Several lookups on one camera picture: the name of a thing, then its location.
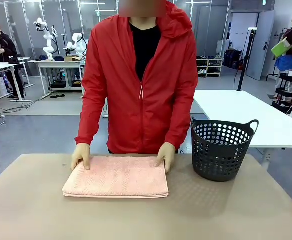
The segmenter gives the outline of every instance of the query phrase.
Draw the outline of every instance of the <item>pink towel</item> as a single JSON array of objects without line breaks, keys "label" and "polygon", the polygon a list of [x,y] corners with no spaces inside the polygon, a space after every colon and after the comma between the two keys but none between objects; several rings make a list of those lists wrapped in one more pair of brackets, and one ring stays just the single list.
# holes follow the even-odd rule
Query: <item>pink towel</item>
[{"label": "pink towel", "polygon": [[151,199],[168,196],[164,164],[155,157],[94,156],[79,163],[62,188],[66,197]]}]

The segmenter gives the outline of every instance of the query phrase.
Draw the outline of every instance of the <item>beige glove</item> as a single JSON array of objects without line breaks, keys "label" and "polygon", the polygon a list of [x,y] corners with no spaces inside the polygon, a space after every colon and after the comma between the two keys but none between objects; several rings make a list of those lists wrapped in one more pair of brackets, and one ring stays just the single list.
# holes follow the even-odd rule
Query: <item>beige glove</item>
[{"label": "beige glove", "polygon": [[86,143],[77,144],[76,149],[74,150],[74,153],[72,154],[71,166],[70,166],[71,171],[75,169],[79,160],[83,160],[85,169],[89,170],[90,169],[89,154],[90,154],[90,147],[88,144]]},{"label": "beige glove", "polygon": [[0,48],[0,54],[3,54],[4,52],[5,52],[5,50]]},{"label": "beige glove", "polygon": [[165,142],[159,149],[157,162],[158,164],[160,164],[164,160],[166,173],[169,172],[170,168],[172,167],[174,163],[175,152],[176,152],[176,149],[174,145],[168,142]]}]

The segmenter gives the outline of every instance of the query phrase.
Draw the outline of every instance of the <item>black plastic laundry basket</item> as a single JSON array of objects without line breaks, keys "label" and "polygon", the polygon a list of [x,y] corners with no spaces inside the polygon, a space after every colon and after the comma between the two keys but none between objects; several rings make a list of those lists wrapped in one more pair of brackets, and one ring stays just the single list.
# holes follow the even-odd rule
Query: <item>black plastic laundry basket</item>
[{"label": "black plastic laundry basket", "polygon": [[[250,125],[257,123],[254,131]],[[201,177],[226,182],[236,177],[259,122],[195,120],[191,117],[192,166]]]}]

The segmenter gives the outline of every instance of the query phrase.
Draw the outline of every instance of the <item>red hooded jacket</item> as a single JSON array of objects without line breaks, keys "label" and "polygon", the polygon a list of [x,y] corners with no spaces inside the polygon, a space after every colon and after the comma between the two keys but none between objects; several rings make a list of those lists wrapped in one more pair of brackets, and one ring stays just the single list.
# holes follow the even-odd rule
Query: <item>red hooded jacket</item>
[{"label": "red hooded jacket", "polygon": [[164,142],[183,143],[198,82],[195,38],[189,17],[172,3],[157,25],[161,39],[141,82],[129,19],[115,15],[92,29],[76,144],[91,143],[105,98],[111,152],[157,154]]}]

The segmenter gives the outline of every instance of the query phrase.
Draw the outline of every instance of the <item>zipper pull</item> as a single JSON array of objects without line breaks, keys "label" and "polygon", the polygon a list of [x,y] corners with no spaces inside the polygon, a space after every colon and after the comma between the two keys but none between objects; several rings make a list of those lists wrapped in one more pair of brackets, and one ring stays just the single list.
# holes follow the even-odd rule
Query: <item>zipper pull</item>
[{"label": "zipper pull", "polygon": [[140,84],[140,92],[139,92],[139,100],[140,100],[140,97],[141,97],[141,101],[144,99],[144,92],[142,90],[142,85]]}]

